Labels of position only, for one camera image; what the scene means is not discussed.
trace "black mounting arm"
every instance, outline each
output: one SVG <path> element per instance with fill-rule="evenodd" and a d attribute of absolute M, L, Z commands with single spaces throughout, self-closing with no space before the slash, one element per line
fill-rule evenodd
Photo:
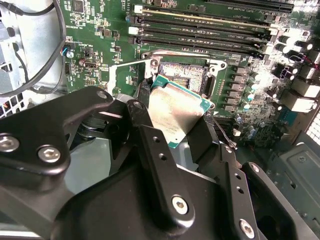
<path fill-rule="evenodd" d="M 53 240 L 316 239 L 261 168 L 237 168 L 207 118 L 187 136 L 201 174 L 175 164 L 141 101 L 97 87 L 0 120 L 0 209 Z M 70 151 L 95 138 L 111 140 L 111 174 L 73 195 L 63 182 Z"/>

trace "green circuit board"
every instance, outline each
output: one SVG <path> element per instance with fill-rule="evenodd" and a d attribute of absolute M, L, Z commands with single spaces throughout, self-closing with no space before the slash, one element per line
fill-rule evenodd
<path fill-rule="evenodd" d="M 261 123 L 272 129 L 274 124 L 284 121 L 279 118 L 281 111 L 271 104 L 266 90 L 278 89 L 277 94 L 281 96 L 292 84 L 291 80 L 274 75 L 277 64 L 296 68 L 301 68 L 301 64 L 293 64 L 278 46 L 284 36 L 294 36 L 303 42 L 315 38 L 319 23 L 318 0 L 264 1 L 270 9 L 273 3 L 292 4 L 291 12 L 238 6 L 232 4 L 232 0 L 225 1 L 231 2 L 228 4 L 216 2 L 221 1 L 61 0 L 67 27 L 67 50 L 74 53 L 73 58 L 67 58 L 68 91 L 98 86 L 113 96 L 119 93 L 132 96 L 145 78 L 145 64 L 119 67 L 112 89 L 109 84 L 111 66 L 140 60 L 143 53 L 157 50 L 207 54 L 227 64 L 216 75 L 209 95 L 215 105 L 212 114 L 226 121 L 239 114 L 242 120 L 238 140 L 254 141 L 246 135 L 249 126 L 257 132 Z M 142 6 L 146 12 L 135 11 L 136 6 Z M 130 28 L 139 33 L 133 34 Z M 292 46 L 291 50 L 300 52 L 301 48 Z M 161 61 L 183 66 L 208 65 L 199 57 L 164 56 Z M 244 69 L 245 73 L 238 74 L 238 69 Z M 260 79 L 253 90 L 248 83 L 257 81 L 256 73 L 260 74 Z M 237 75 L 243 78 L 235 82 Z M 232 104 L 227 103 L 230 91 L 236 92 Z M 249 92 L 261 98 L 248 101 L 246 94 Z M 264 137 L 264 134 L 257 134 L 257 145 L 273 143 L 268 136 L 265 144 Z"/>

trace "screw hole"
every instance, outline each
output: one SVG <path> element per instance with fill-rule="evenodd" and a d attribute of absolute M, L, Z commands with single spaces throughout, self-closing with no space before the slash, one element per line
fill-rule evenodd
<path fill-rule="evenodd" d="M 135 101 L 133 104 L 134 104 L 138 109 L 142 109 L 142 108 L 143 108 L 142 104 L 141 104 L 140 102 L 138 102 L 138 101 Z"/>
<path fill-rule="evenodd" d="M 160 153 L 160 154 L 159 154 L 159 158 L 160 158 L 161 160 L 163 160 L 163 161 L 167 160 L 166 155 L 164 155 L 163 153 Z"/>
<path fill-rule="evenodd" d="M 108 98 L 106 93 L 104 93 L 103 91 L 98 91 L 96 94 L 102 99 L 107 99 Z"/>
<path fill-rule="evenodd" d="M 160 143 L 160 139 L 157 138 L 156 136 L 153 137 L 153 141 L 155 141 L 156 143 Z"/>
<path fill-rule="evenodd" d="M 241 193 L 241 194 L 245 193 L 239 186 L 237 186 L 236 189 L 238 189 L 238 192 Z"/>
<path fill-rule="evenodd" d="M 235 173 L 234 175 L 237 179 L 241 180 L 241 177 L 238 175 L 238 173 Z"/>

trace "silver screw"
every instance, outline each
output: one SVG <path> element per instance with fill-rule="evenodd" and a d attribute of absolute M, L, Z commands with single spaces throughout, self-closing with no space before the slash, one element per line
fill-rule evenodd
<path fill-rule="evenodd" d="M 159 66 L 159 62 L 156 59 L 153 59 L 153 60 L 151 60 L 151 66 L 158 67 Z"/>
<path fill-rule="evenodd" d="M 255 238 L 254 229 L 252 228 L 252 226 L 250 226 L 250 224 L 246 220 L 240 219 L 239 224 L 240 224 L 241 230 L 249 239 Z"/>
<path fill-rule="evenodd" d="M 108 98 L 108 96 L 103 91 L 97 91 L 96 94 L 102 99 L 107 99 Z"/>
<path fill-rule="evenodd" d="M 61 153 L 52 146 L 45 146 L 38 151 L 39 158 L 46 163 L 55 163 L 60 159 Z"/>
<path fill-rule="evenodd" d="M 68 59 L 73 59 L 75 54 L 72 52 L 72 51 L 67 51 L 65 56 L 68 58 Z"/>
<path fill-rule="evenodd" d="M 230 147 L 228 147 L 228 146 L 224 146 L 224 148 L 225 148 L 225 150 L 228 152 L 228 153 L 232 153 L 232 150 L 231 150 L 231 148 Z"/>
<path fill-rule="evenodd" d="M 304 156 L 300 156 L 298 159 L 300 163 L 304 163 L 306 161 L 306 158 Z"/>
<path fill-rule="evenodd" d="M 10 153 L 19 147 L 18 139 L 13 136 L 0 136 L 0 152 Z"/>
<path fill-rule="evenodd" d="M 188 212 L 188 205 L 182 197 L 174 196 L 172 198 L 172 205 L 174 209 L 181 215 L 185 215 Z"/>
<path fill-rule="evenodd" d="M 252 164 L 251 166 L 253 170 L 255 170 L 257 173 L 259 172 L 259 168 L 256 165 Z"/>

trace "dimm slot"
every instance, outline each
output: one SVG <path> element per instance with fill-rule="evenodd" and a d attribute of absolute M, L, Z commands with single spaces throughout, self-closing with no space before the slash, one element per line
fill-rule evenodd
<path fill-rule="evenodd" d="M 173 8 L 163 8 L 163 7 L 157 7 L 157 6 L 145 6 L 148 10 L 155 10 L 155 11 L 161 11 L 161 12 L 167 12 L 167 13 L 176 13 L 176 14 L 192 14 L 194 16 L 198 17 L 205 17 L 205 18 L 212 18 L 212 19 L 220 19 L 220 20 L 227 20 L 232 22 L 241 22 L 241 23 L 248 23 L 248 24 L 256 24 L 261 26 L 270 26 L 270 23 L 259 21 L 259 20 L 251 20 L 251 19 L 239 19 L 235 17 L 230 16 L 223 16 L 223 15 L 215 15 L 215 14 L 207 14 L 204 12 L 194 12 L 194 11 L 186 11 L 186 10 L 176 10 Z"/>
<path fill-rule="evenodd" d="M 224 33 L 240 34 L 242 36 L 257 37 L 258 34 L 264 34 L 264 32 L 251 31 L 246 29 L 228 28 L 225 26 L 206 25 L 205 23 L 186 22 L 186 21 L 173 21 L 157 17 L 141 17 L 144 24 L 164 24 L 168 26 L 182 26 L 196 29 L 220 31 Z"/>
<path fill-rule="evenodd" d="M 291 14 L 295 5 L 285 2 L 266 0 L 205 0 L 206 3 L 225 5 L 243 9 L 255 9 L 274 13 Z"/>
<path fill-rule="evenodd" d="M 228 37 L 223 36 L 214 36 L 214 35 L 203 35 L 198 34 L 194 32 L 187 32 L 182 30 L 169 30 L 169 29 L 161 29 L 161 28 L 154 28 L 154 27 L 144 27 L 143 33 L 157 33 L 157 34 L 164 34 L 164 35 L 175 35 L 175 36 L 181 36 L 181 37 L 193 37 L 195 39 L 207 39 L 207 40 L 213 40 L 213 41 L 219 41 L 219 42 L 225 42 L 225 43 L 235 43 L 242 46 L 247 47 L 255 47 L 255 44 L 260 44 L 259 42 L 249 41 L 249 40 L 241 40 L 241 39 L 230 39 Z"/>
<path fill-rule="evenodd" d="M 129 37 L 130 44 L 161 44 L 161 45 L 169 45 L 169 46 L 178 46 L 182 48 L 193 48 L 198 50 L 205 50 L 205 51 L 220 51 L 222 53 L 231 53 L 231 54 L 245 54 L 245 55 L 258 55 L 258 51 L 248 50 L 248 49 L 234 49 L 234 48 L 227 48 L 221 46 L 211 46 L 208 44 L 201 44 L 196 43 L 193 44 L 191 42 L 181 42 L 178 40 L 171 40 L 171 39 L 161 39 L 156 37 L 147 37 L 147 36 L 136 36 L 136 37 Z"/>

